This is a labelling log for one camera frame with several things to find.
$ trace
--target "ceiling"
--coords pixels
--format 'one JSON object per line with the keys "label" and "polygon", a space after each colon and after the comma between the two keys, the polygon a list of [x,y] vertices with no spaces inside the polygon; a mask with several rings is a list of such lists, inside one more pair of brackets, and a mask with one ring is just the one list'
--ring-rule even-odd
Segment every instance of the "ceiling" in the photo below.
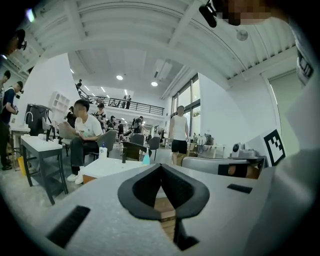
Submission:
{"label": "ceiling", "polygon": [[[117,99],[123,98],[124,89],[132,91],[128,94],[131,96],[140,90],[161,96],[183,67],[174,60],[130,48],[90,48],[68,52],[68,57],[76,81],[82,79],[82,84],[96,96],[108,94]],[[151,82],[157,82],[158,86],[152,86]]]}
{"label": "ceiling", "polygon": [[[179,75],[181,64],[221,87],[228,80],[295,45],[289,26],[275,18],[211,28],[199,13],[207,0],[45,0],[25,21],[28,47],[10,56],[20,74],[41,56],[68,53],[75,78],[90,85],[161,93]],[[248,39],[239,41],[245,30]],[[156,60],[172,60],[170,74],[152,88]],[[114,76],[126,74],[126,83]]]}

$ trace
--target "balcony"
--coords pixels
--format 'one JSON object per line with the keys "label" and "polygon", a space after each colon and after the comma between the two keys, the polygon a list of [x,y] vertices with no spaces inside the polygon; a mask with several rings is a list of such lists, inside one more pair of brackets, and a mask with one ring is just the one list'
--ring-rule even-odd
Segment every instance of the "balcony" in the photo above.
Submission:
{"label": "balcony", "polygon": [[164,108],[159,106],[153,106],[148,104],[143,104],[134,101],[123,100],[119,98],[108,98],[101,96],[89,96],[83,90],[79,89],[79,95],[81,99],[88,101],[90,104],[100,104],[103,103],[105,107],[114,107],[123,110],[133,110],[143,113],[149,113],[157,116],[163,116]]}

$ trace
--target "desk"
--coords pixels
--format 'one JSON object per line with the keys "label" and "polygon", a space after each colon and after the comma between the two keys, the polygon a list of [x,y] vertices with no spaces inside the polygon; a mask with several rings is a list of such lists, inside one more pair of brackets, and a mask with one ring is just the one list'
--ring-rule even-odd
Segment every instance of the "desk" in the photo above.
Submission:
{"label": "desk", "polygon": [[22,156],[22,145],[20,142],[21,136],[30,133],[30,128],[25,128],[25,126],[17,125],[15,123],[10,124],[10,134],[11,134],[11,150],[12,150],[12,163],[13,167],[17,171],[15,153],[19,153]]}
{"label": "desk", "polygon": [[126,160],[125,163],[122,163],[120,159],[98,158],[83,168],[81,173],[83,174],[83,183],[86,184],[91,180],[118,174],[137,167],[142,167],[142,162]]}
{"label": "desk", "polygon": [[[38,138],[38,136],[21,136],[21,142],[25,173],[30,187],[33,186],[31,176],[34,176],[34,178],[40,176],[40,179],[37,179],[36,181],[40,185],[43,185],[51,204],[54,205],[55,201],[53,199],[53,194],[60,192],[61,188],[62,190],[64,190],[66,194],[68,193],[62,163],[62,145],[53,143],[52,141],[41,140]],[[33,155],[33,157],[27,158],[27,150]],[[52,166],[46,164],[44,159],[57,155],[59,160],[59,169],[55,169],[52,171]],[[28,167],[28,160],[35,158],[39,160],[40,170],[30,173]],[[62,183],[53,178],[53,176],[57,174],[60,174]]]}

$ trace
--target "light fixture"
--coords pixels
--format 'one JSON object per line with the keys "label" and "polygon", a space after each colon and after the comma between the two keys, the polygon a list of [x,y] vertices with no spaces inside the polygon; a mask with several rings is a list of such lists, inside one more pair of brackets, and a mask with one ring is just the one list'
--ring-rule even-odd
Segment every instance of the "light fixture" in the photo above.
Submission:
{"label": "light fixture", "polygon": [[29,19],[30,22],[33,22],[35,20],[35,14],[32,9],[27,9],[26,10],[26,16]]}

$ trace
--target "ceiling beam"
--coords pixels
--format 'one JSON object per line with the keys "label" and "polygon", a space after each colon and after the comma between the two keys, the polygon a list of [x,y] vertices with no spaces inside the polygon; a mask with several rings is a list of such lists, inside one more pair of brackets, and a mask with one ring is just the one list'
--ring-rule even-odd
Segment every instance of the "ceiling beam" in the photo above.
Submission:
{"label": "ceiling beam", "polygon": [[25,40],[27,41],[27,46],[31,47],[39,57],[45,52],[31,32],[25,32]]}
{"label": "ceiling beam", "polygon": [[294,46],[290,49],[287,49],[279,54],[272,56],[271,58],[266,59],[265,61],[247,69],[242,74],[238,74],[235,77],[228,80],[229,85],[232,87],[233,85],[243,83],[250,78],[266,72],[271,69],[274,65],[281,65],[281,63],[289,58],[292,58],[297,55],[297,47]]}
{"label": "ceiling beam", "polygon": [[202,4],[202,2],[200,2],[199,0],[194,0],[193,3],[191,5],[189,5],[189,7],[185,11],[184,15],[180,19],[178,26],[176,27],[176,29],[174,30],[174,32],[172,34],[172,37],[169,41],[170,48],[174,48],[176,46],[180,36],[182,35],[182,33],[184,32],[184,30],[186,29],[186,27],[188,26],[188,24],[192,20],[192,17],[199,10],[199,7],[201,4]]}
{"label": "ceiling beam", "polygon": [[86,38],[86,33],[80,19],[77,2],[75,0],[65,0],[64,10],[71,25],[75,28],[79,39],[82,41]]}

